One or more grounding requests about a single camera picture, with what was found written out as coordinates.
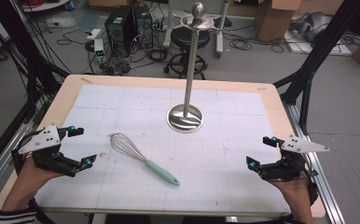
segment striped sleeve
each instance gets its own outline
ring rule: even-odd
[[[27,208],[20,211],[0,211],[0,224],[28,224],[34,223],[35,211]]]

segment whisk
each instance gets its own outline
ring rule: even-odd
[[[136,160],[145,162],[145,165],[150,168],[154,173],[159,175],[164,180],[169,183],[180,186],[180,182],[171,175],[169,172],[158,166],[151,160],[148,160],[143,156],[143,154],[137,149],[134,143],[123,133],[111,133],[110,134],[110,143],[111,147],[127,156],[135,158]]]

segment wooden table frame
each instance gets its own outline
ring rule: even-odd
[[[184,89],[186,86],[186,81],[183,79],[148,77],[71,75],[64,81],[61,89],[48,109],[46,116],[41,121],[38,129],[42,129],[51,123],[55,123],[58,127],[62,127],[67,114],[73,107],[79,91],[84,85],[115,85],[146,88]],[[294,134],[291,123],[285,113],[279,93],[271,84],[194,80],[193,89],[214,91],[246,91],[258,93],[260,94],[263,105],[265,107],[272,134],[281,139],[286,139],[290,134]],[[0,209],[16,178],[17,176],[15,172],[13,172],[2,192],[0,193]],[[312,213],[314,217],[323,217],[325,215],[325,209],[320,199],[318,199],[312,206]]]

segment metal pole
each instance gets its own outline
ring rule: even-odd
[[[224,21],[227,17],[227,10],[228,10],[229,0],[224,0],[224,6],[223,11],[221,13],[221,20],[220,20],[220,26],[219,29],[222,31],[224,29]]]
[[[189,58],[188,58],[186,97],[184,100],[184,113],[183,113],[184,118],[188,116],[189,99],[191,98],[192,79],[194,77],[195,60],[197,57],[199,37],[200,37],[200,32],[197,30],[192,30],[191,47],[189,49]]]
[[[173,30],[173,0],[168,1],[168,29],[166,30],[165,39],[162,46],[168,48],[171,45],[171,33]]]

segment stool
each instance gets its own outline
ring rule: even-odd
[[[179,75],[179,78],[187,77],[188,70],[188,61],[189,61],[189,51],[191,48],[191,38],[192,31],[186,27],[181,27],[178,29],[172,30],[171,40],[175,45],[180,47],[181,53],[174,55],[168,62],[168,64],[163,68],[165,73],[169,73],[169,68],[171,68],[176,74]],[[200,36],[198,40],[198,49],[205,47],[210,41],[210,34],[208,31],[200,31]],[[202,80],[205,80],[203,70],[207,68],[206,61],[202,57],[197,55],[195,64],[200,64],[200,68],[194,69],[194,75],[201,75]]]

